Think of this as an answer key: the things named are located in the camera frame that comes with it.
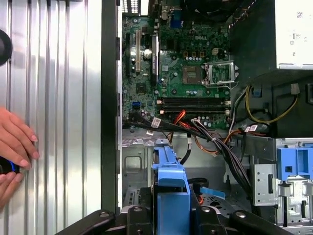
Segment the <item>human hand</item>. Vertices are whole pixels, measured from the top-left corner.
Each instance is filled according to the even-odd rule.
[[[21,173],[10,172],[6,175],[0,175],[0,212],[18,189],[22,179],[23,175]]]
[[[17,116],[0,107],[0,156],[29,170],[28,155],[39,158],[32,141],[37,141],[35,133]]]

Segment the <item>yellow wire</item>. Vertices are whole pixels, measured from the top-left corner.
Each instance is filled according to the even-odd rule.
[[[250,111],[250,106],[249,106],[249,93],[250,93],[250,89],[251,87],[248,86],[247,90],[246,90],[246,110],[250,116],[250,118],[255,121],[255,122],[258,122],[258,123],[265,123],[265,124],[270,124],[270,123],[273,123],[273,122],[276,122],[278,121],[279,119],[283,118],[285,115],[287,115],[291,109],[296,105],[296,103],[298,102],[298,95],[296,96],[296,99],[294,101],[294,103],[290,106],[290,108],[288,108],[285,112],[283,112],[280,116],[278,116],[277,118],[273,119],[273,120],[269,120],[269,121],[263,121],[263,120],[259,120],[257,118],[255,118],[251,111]]]

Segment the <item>corrugated metal surface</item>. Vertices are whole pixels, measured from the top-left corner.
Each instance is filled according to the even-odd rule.
[[[51,235],[100,208],[101,1],[0,1],[14,45],[0,105],[38,134],[40,160],[0,214],[1,235]]]

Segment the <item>label sticker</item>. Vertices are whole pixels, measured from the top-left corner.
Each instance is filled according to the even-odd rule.
[[[250,130],[249,131],[256,131],[257,128],[258,128],[258,125],[250,126]]]
[[[153,132],[153,131],[148,130],[146,134],[147,134],[147,135],[150,135],[150,136],[153,136],[154,132]]]
[[[151,127],[158,128],[160,123],[161,123],[161,119],[159,119],[157,117],[154,117],[153,120],[152,120],[152,123],[151,123]]]

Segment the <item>pci slot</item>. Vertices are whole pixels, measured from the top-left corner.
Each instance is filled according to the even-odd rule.
[[[136,72],[140,72],[140,62],[141,62],[141,30],[136,31]]]
[[[158,36],[152,36],[152,56],[151,56],[151,85],[156,86],[158,80]]]
[[[175,114],[185,110],[190,114],[226,114],[224,98],[163,97],[157,101],[160,114]]]

